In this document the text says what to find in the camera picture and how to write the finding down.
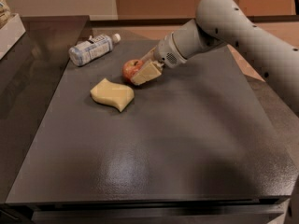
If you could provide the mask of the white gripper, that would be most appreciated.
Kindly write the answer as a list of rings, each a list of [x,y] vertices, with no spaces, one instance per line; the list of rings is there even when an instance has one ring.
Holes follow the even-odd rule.
[[[175,68],[187,62],[175,45],[173,33],[160,40],[156,48],[146,53],[141,58],[141,61],[144,64],[130,78],[130,81],[136,86],[159,77],[163,72],[163,65],[161,63],[169,68]]]

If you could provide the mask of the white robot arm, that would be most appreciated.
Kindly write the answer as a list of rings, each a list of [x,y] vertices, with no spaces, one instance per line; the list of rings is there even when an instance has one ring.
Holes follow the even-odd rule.
[[[140,59],[135,85],[155,79],[165,66],[228,44],[295,113],[299,112],[299,49],[252,23],[234,0],[201,0],[195,18],[166,35]]]

